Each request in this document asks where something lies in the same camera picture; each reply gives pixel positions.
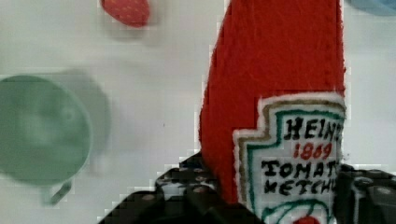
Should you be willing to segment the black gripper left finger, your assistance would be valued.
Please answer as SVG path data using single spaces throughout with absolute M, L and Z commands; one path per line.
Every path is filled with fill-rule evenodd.
M 200 152 L 158 177 L 155 190 L 127 196 L 98 224 L 264 224 L 240 203 L 220 197 Z

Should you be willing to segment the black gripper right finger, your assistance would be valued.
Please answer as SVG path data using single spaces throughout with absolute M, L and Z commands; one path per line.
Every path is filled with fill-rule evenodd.
M 337 224 L 396 224 L 396 176 L 343 164 L 333 213 Z

